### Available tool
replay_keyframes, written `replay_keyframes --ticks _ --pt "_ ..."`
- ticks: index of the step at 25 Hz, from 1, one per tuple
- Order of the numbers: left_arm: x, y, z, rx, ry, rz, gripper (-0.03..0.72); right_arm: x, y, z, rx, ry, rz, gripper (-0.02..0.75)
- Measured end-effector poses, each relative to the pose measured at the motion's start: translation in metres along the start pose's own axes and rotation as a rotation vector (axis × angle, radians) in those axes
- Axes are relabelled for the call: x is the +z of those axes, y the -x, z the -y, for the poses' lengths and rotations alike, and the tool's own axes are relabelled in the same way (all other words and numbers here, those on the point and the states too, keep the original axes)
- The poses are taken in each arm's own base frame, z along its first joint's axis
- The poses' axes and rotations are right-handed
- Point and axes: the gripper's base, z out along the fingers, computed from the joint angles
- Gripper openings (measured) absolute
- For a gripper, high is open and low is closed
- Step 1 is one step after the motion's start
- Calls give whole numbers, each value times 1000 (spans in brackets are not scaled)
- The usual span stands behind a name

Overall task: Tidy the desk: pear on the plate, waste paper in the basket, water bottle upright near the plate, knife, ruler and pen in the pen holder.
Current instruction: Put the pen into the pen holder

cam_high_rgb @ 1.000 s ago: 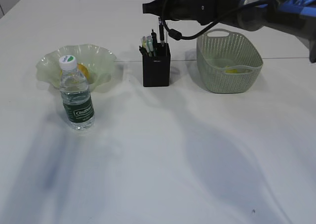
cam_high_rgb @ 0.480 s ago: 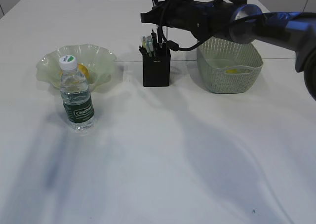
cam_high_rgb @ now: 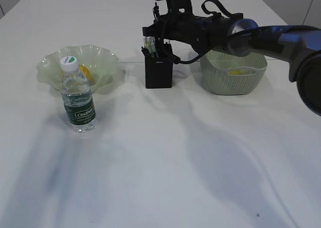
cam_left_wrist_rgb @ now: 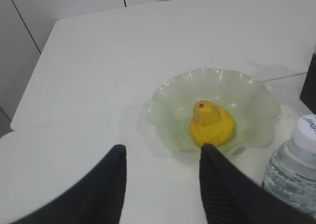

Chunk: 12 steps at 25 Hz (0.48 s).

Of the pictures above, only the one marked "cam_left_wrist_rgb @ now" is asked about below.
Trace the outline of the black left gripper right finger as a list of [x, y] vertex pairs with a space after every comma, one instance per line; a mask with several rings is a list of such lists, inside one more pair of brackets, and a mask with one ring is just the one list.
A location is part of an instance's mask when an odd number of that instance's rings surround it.
[[263, 190], [212, 144], [205, 144], [201, 148], [199, 183], [209, 224], [316, 222], [315, 218], [303, 214]]

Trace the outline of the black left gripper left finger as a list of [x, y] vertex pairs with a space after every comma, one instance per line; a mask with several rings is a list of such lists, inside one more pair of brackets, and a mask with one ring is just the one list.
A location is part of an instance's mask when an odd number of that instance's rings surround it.
[[118, 224], [126, 182], [126, 147], [115, 145], [75, 185], [16, 223]]

